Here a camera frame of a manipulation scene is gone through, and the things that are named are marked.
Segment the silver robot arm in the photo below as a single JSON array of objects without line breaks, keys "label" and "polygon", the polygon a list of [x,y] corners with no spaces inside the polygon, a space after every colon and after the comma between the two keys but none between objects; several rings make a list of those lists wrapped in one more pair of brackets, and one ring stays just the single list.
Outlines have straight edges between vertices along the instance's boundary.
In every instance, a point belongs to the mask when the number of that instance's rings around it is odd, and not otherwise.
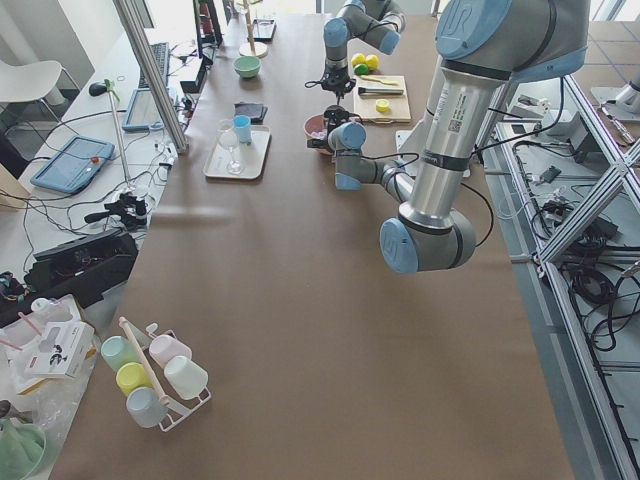
[{"label": "silver robot arm", "polygon": [[416,175],[397,160],[364,156],[366,132],[340,106],[326,110],[327,134],[308,146],[330,151],[335,183],[381,185],[399,203],[380,229],[387,265],[399,273],[464,264],[476,244],[453,203],[495,91],[506,83],[553,79],[580,69],[586,55],[586,1],[452,1],[436,27],[438,64],[424,119],[412,130]]},{"label": "silver robot arm", "polygon": [[395,1],[346,1],[323,29],[324,72],[320,86],[338,100],[350,93],[355,80],[348,67],[348,42],[362,40],[385,55],[391,55],[406,27],[404,11]]}]

